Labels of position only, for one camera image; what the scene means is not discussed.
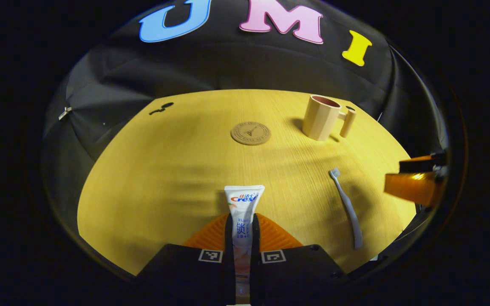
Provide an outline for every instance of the cup handle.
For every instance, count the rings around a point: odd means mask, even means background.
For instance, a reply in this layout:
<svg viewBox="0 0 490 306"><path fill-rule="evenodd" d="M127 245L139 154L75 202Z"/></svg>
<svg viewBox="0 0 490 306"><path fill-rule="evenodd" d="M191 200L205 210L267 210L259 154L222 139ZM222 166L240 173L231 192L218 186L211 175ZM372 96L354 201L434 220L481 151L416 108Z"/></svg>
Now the cup handle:
<svg viewBox="0 0 490 306"><path fill-rule="evenodd" d="M350 131L350 128L352 126L352 123L354 122L354 118L356 117L356 111L354 108L347 106L347 113L342 113L340 112L338 118L344 120L343 122L343 127L341 128L340 136L341 137L347 137L348 132Z"/></svg>

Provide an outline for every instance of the beige cup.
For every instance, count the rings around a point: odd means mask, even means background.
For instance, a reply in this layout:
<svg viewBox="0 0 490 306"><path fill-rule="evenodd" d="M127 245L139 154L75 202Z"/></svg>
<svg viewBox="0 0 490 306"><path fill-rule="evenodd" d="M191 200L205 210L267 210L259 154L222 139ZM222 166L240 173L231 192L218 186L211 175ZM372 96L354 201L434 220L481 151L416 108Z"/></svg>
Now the beige cup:
<svg viewBox="0 0 490 306"><path fill-rule="evenodd" d="M356 111L349 106L346 106L346 114L340 111L341 105L348 103L350 102L343 99L311 95L301 130L309 138L316 141L325 141L332 133L336 120L341 118L345 122L341 128L340 136L346 137L356 116Z"/></svg>

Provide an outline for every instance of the blue letter u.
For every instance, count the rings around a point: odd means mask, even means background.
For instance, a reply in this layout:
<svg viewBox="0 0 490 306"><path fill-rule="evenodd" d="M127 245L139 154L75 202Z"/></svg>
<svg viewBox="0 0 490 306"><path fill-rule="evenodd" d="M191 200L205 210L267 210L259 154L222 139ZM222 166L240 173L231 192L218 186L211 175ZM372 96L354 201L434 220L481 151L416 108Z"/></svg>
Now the blue letter u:
<svg viewBox="0 0 490 306"><path fill-rule="evenodd" d="M165 15L175 6L168 6L151 13L150 15L139 20L141 29L139 38L146 43L155 43L179 37L198 29L209 18L211 0L188 0L190 4L190 16L188 20L174 27L165 27Z"/></svg>

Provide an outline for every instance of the toothbrush handle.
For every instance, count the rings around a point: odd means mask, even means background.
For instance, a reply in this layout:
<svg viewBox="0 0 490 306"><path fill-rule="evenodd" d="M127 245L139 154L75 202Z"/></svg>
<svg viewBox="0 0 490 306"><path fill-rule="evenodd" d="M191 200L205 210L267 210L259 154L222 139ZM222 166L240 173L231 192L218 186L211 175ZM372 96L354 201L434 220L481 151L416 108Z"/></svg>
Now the toothbrush handle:
<svg viewBox="0 0 490 306"><path fill-rule="evenodd" d="M341 188L340 182L336 179L337 189L340 191L340 196L345 204L345 207L348 211L348 215L350 217L350 223L352 224L352 232L354 233L354 248L360 248L362 246L362 231L360 230L360 224L358 223L358 217L356 217L356 213L352 208L352 203L348 196L343 192Z"/></svg>

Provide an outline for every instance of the toothpaste tube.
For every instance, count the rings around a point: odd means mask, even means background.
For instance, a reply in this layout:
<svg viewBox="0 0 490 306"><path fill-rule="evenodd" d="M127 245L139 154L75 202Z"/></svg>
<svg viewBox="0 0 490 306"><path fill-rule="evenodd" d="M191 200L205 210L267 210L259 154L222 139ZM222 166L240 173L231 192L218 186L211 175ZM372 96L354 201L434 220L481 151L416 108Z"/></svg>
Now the toothpaste tube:
<svg viewBox="0 0 490 306"><path fill-rule="evenodd" d="M266 189L257 186L225 186L229 212L233 219L232 241L235 261L235 295L249 296L250 257L252 252L252 218L260 196Z"/></svg>

